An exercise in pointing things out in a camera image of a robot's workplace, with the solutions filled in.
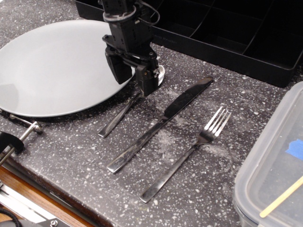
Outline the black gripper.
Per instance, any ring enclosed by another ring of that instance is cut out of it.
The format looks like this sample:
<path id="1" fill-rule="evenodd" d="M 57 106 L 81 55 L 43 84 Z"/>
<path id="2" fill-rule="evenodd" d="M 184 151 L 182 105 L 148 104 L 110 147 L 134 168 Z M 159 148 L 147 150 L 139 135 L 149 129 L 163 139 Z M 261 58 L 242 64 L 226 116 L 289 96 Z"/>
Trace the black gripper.
<path id="1" fill-rule="evenodd" d="M 158 67 L 155 51 L 150 47 L 151 21 L 156 12 L 143 0 L 102 0 L 103 19 L 109 24 L 111 35 L 105 35 L 106 59 L 118 84 L 123 84 L 135 69 L 137 86 L 143 96 L 158 88 L 158 78 L 153 72 Z"/>

